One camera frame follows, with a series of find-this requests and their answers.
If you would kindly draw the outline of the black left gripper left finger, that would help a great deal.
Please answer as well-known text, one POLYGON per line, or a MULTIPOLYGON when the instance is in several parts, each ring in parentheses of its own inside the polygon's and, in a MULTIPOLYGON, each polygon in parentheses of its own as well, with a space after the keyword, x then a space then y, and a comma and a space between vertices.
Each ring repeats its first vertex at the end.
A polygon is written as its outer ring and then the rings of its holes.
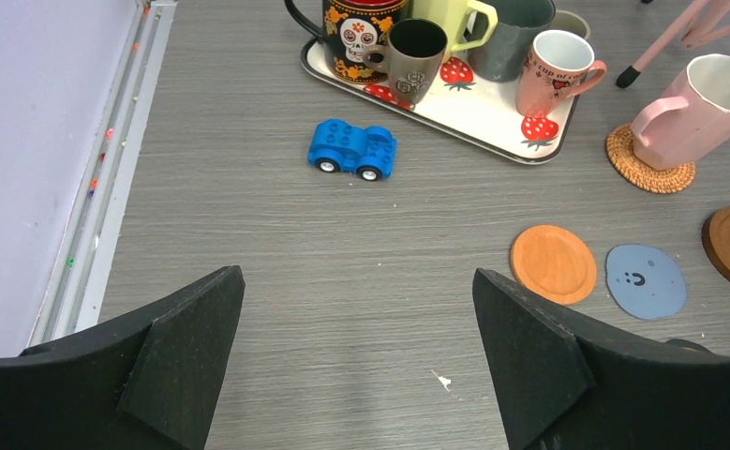
POLYGON ((202 449, 244 292, 241 269, 225 266, 0 358, 0 449, 202 449))

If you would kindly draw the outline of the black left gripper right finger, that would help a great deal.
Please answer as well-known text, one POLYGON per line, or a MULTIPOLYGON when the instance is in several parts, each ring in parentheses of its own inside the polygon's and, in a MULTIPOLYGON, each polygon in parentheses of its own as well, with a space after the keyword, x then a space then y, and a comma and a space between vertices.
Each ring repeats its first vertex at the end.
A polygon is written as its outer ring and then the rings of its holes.
POLYGON ((640 337, 478 269, 472 297, 513 449, 730 449, 730 357, 640 337))

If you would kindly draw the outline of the plain orange round coaster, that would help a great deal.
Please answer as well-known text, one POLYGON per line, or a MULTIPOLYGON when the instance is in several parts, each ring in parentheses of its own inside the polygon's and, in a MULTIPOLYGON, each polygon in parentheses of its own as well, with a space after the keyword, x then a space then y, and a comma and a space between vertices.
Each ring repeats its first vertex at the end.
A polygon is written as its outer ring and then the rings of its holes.
POLYGON ((510 266, 520 285, 561 305, 587 298, 598 275, 589 247, 574 233, 550 224, 527 228, 515 238, 510 266))

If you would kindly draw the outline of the blue smiley foam coaster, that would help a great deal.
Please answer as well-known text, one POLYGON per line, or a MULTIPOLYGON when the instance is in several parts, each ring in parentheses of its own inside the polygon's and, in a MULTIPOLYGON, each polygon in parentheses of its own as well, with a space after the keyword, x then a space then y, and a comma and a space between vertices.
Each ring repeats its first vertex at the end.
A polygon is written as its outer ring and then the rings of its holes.
POLYGON ((678 264, 656 247, 613 247, 606 256, 605 271, 612 298, 635 318, 670 317, 685 306, 687 287, 678 264))

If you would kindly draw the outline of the woven orange rattan coaster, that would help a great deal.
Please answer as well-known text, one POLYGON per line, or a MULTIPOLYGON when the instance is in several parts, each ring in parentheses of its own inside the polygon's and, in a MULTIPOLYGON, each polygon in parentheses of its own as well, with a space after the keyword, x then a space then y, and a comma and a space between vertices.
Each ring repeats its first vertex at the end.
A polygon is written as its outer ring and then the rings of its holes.
POLYGON ((605 139, 605 153, 613 168, 630 184, 655 194, 673 194, 687 188, 696 174, 693 162, 673 169, 656 170, 633 151, 629 124, 613 129, 605 139))

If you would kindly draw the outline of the pink handled floral mug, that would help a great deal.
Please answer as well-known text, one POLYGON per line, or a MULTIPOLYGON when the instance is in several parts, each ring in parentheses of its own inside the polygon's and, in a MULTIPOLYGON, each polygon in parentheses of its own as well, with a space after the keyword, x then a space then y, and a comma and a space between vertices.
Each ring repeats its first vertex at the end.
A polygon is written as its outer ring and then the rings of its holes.
POLYGON ((601 82, 606 64, 582 37, 557 29, 538 34, 522 68, 515 106, 526 117, 549 115, 563 101, 601 82))

